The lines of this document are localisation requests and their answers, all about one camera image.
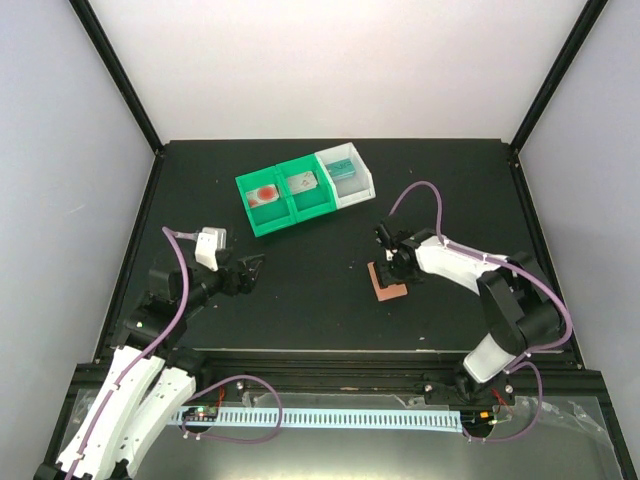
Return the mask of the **pink leather card holder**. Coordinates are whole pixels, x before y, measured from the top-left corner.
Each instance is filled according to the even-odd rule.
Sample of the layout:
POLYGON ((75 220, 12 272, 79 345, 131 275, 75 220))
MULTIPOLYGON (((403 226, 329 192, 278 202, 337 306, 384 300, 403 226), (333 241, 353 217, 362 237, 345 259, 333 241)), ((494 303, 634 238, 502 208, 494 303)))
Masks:
POLYGON ((391 286, 383 287, 378 280, 375 265, 373 262, 369 262, 367 264, 367 268, 374 293, 379 302, 385 302, 395 298, 400 298, 408 294, 408 289, 404 284, 392 284, 391 286))

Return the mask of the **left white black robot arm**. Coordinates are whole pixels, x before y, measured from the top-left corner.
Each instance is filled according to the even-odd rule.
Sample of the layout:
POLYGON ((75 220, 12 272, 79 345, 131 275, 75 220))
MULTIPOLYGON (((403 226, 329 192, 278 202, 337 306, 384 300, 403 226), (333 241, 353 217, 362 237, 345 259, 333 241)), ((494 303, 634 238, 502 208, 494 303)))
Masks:
POLYGON ((123 322, 109 371, 78 431, 37 479, 131 479, 176 410, 207 397, 215 376, 203 353, 180 347, 187 321, 217 295, 250 293, 264 258, 233 266, 188 265, 149 272, 147 291, 123 322))

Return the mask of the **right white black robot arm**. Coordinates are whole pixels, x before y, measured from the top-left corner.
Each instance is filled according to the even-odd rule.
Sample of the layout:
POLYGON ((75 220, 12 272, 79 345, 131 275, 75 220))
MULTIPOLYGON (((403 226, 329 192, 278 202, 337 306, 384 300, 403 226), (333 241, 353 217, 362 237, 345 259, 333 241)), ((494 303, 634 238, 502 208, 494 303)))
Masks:
POLYGON ((369 265, 377 296, 439 276, 479 297, 486 335, 446 383, 464 404, 479 402, 491 381, 525 356, 553 349, 571 335, 567 308, 537 261, 526 253, 491 255, 436 232, 399 227, 389 216, 375 229, 385 258, 369 265))

